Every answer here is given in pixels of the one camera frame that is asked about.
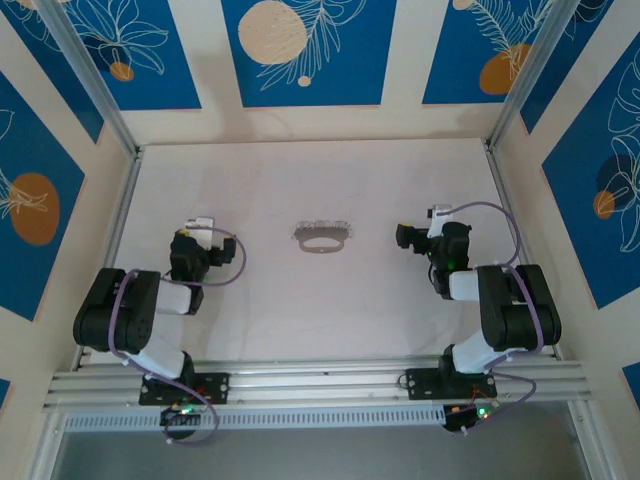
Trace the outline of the aluminium frame leg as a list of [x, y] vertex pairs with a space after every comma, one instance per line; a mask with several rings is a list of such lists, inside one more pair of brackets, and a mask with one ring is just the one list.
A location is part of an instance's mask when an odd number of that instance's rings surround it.
[[590, 480], [618, 480], [615, 462], [594, 401], [567, 402]]
[[25, 480], [51, 480], [65, 434], [67, 417], [64, 413], [44, 415], [44, 424], [29, 461]]

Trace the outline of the aluminium side rail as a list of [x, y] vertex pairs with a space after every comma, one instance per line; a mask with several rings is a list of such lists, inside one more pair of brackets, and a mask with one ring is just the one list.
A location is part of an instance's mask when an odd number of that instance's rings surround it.
[[133, 163], [127, 172], [124, 186], [117, 203], [117, 208], [114, 214], [114, 218], [110, 225], [105, 255], [99, 268], [103, 268], [103, 267], [110, 268], [110, 267], [113, 267], [115, 264], [115, 260], [120, 247], [126, 220], [130, 210], [133, 194], [136, 188], [137, 179], [142, 166], [144, 153], [145, 153], [145, 148], [139, 147], [137, 151], [137, 155], [134, 158]]
[[[507, 188], [506, 180], [505, 180], [504, 174], [502, 173], [500, 164], [496, 159], [496, 155], [493, 153], [493, 150], [489, 146], [485, 145], [484, 151], [486, 154], [487, 162], [492, 174], [494, 184], [496, 186], [497, 194], [500, 200], [500, 206], [503, 210], [503, 214], [506, 218], [506, 221], [509, 224], [509, 229], [510, 229], [514, 246], [515, 246], [515, 253], [513, 254], [513, 259], [508, 260], [506, 264], [508, 265], [509, 269], [515, 270], [516, 262], [519, 262], [520, 264], [528, 263], [530, 260], [530, 257], [528, 255], [528, 251], [526, 248], [524, 235], [522, 234], [521, 229], [517, 223], [514, 204], [510, 198], [509, 189]], [[518, 285], [520, 286], [521, 292], [524, 295], [525, 303], [527, 304], [529, 313], [531, 315], [532, 323], [536, 333], [536, 340], [537, 340], [536, 348], [534, 350], [520, 352], [520, 355], [527, 355], [527, 354], [536, 355], [536, 354], [539, 354], [545, 347], [540, 317], [534, 305], [533, 297], [529, 292], [528, 288], [524, 284], [524, 280], [520, 277], [517, 277], [516, 272], [514, 272], [513, 275]]]

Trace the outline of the aluminium left corner post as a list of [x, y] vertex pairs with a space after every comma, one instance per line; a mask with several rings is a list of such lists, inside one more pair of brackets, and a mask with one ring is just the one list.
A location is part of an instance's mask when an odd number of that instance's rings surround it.
[[116, 140], [130, 158], [136, 159], [139, 153], [139, 146], [63, 7], [57, 0], [33, 1], [51, 36], [100, 115], [111, 128]]

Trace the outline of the aluminium corner post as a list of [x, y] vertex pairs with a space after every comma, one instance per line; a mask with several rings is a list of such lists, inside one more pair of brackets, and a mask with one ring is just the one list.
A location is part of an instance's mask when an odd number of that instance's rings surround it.
[[502, 104], [496, 123], [486, 138], [487, 151], [494, 154], [536, 85], [551, 54], [571, 21], [580, 0], [554, 0], [549, 16], [542, 23], [524, 65]]
[[130, 158], [136, 159], [139, 153], [139, 146], [63, 7], [57, 0], [33, 1], [51, 36], [100, 115], [111, 128], [116, 140]]

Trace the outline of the aluminium right corner post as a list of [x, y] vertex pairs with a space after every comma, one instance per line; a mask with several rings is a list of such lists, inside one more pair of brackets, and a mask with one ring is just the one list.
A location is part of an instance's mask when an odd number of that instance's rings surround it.
[[549, 16], [542, 23], [524, 65], [502, 104], [496, 123], [486, 138], [487, 151], [494, 154], [536, 85], [551, 54], [571, 21], [580, 0], [554, 0]]

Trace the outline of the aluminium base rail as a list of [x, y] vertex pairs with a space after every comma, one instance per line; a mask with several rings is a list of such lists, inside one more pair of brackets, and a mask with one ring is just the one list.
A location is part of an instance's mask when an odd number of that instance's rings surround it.
[[[198, 361], [199, 372], [229, 374], [228, 407], [295, 408], [399, 406], [408, 393], [397, 384], [410, 368], [436, 366], [434, 356], [328, 361]], [[496, 387], [502, 402], [514, 402], [535, 381], [536, 401], [582, 401], [594, 395], [577, 361], [530, 355], [501, 364]], [[96, 412], [134, 409], [142, 376], [119, 363], [89, 364], [54, 374], [45, 412]]]

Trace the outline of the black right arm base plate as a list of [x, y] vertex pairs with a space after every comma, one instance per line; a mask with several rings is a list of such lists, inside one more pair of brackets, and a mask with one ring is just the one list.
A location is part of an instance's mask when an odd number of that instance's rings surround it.
[[471, 400], [497, 397], [494, 378], [484, 374], [445, 373], [438, 368], [407, 369], [410, 400]]

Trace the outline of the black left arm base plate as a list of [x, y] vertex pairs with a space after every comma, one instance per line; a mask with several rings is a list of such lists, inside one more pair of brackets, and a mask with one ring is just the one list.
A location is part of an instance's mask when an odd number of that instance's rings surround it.
[[[227, 403], [229, 393], [228, 373], [195, 373], [184, 382], [213, 405]], [[143, 379], [138, 403], [141, 406], [165, 406], [202, 404], [193, 394], [156, 379]]]

